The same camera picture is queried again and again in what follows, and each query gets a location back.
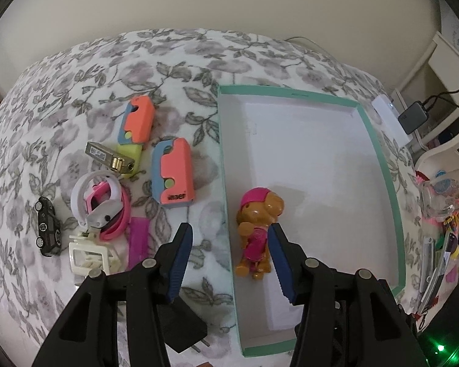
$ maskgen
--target pink watch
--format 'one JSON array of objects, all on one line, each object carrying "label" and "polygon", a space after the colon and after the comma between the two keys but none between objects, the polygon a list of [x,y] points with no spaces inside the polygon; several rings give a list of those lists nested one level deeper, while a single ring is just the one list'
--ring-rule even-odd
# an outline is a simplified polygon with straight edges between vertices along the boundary
[{"label": "pink watch", "polygon": [[[110,186],[108,182],[100,182],[98,185],[93,186],[93,191],[87,196],[85,200],[87,202],[87,213],[91,213],[95,207],[101,203],[102,196],[107,194],[110,191]],[[122,204],[123,208],[120,212],[120,216],[110,225],[107,225],[104,229],[100,231],[100,240],[102,241],[109,241],[113,240],[116,237],[123,234],[126,230],[129,219],[131,217],[131,203],[129,202],[129,197],[124,188],[121,190],[122,192]]]}]

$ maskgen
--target toy car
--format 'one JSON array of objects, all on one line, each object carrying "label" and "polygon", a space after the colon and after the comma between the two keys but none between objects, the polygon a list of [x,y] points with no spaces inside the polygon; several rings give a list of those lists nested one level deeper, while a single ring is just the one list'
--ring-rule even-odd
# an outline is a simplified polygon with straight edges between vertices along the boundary
[{"label": "toy car", "polygon": [[38,237],[35,240],[41,254],[47,257],[61,252],[61,223],[56,218],[52,202],[46,197],[39,197],[34,204],[38,212]]}]

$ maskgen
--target pink helmet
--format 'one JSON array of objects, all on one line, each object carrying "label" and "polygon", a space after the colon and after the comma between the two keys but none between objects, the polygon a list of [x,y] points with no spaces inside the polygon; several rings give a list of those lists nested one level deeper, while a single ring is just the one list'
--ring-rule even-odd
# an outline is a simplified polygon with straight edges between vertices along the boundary
[{"label": "pink helmet", "polygon": [[250,189],[243,195],[243,197],[241,197],[240,210],[245,204],[250,202],[264,202],[265,197],[267,197],[270,192],[271,190],[266,187],[254,187],[253,189]]}]

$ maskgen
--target clear plastic container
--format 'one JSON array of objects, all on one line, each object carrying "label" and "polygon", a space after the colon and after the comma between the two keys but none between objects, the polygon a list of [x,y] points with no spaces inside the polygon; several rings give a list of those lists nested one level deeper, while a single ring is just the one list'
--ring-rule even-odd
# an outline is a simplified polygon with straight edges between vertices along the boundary
[{"label": "clear plastic container", "polygon": [[420,207],[426,218],[447,218],[459,211],[459,170],[420,185]]}]

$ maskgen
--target screw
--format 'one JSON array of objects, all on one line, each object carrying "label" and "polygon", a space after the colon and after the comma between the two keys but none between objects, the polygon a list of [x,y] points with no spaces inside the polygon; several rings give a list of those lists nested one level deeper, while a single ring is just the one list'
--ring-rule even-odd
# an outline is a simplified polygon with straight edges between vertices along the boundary
[{"label": "screw", "polygon": [[372,273],[369,272],[367,269],[360,269],[359,276],[364,280],[368,280],[372,277]]},{"label": "screw", "polygon": [[100,268],[93,268],[90,272],[88,272],[88,276],[92,279],[98,278],[102,274]]},{"label": "screw", "polygon": [[156,264],[157,264],[157,260],[153,258],[146,258],[142,262],[142,265],[144,268],[154,268]]},{"label": "screw", "polygon": [[314,259],[314,258],[308,258],[306,259],[304,263],[309,268],[317,268],[319,265],[318,259]]}]

